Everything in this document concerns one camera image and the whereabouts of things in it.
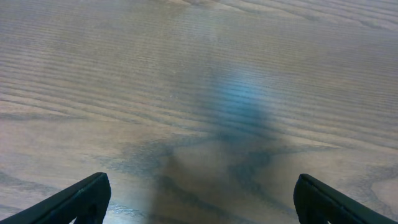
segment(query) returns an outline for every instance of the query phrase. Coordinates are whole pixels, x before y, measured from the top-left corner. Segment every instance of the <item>black object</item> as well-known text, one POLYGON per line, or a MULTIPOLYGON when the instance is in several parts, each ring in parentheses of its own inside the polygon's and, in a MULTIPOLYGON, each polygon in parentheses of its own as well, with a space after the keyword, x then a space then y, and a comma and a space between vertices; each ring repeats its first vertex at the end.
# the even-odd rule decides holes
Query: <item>black object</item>
POLYGON ((398 224, 308 174, 298 178, 293 198, 301 224, 398 224))
POLYGON ((111 198, 105 173, 95 173, 0 224, 101 224, 111 198))

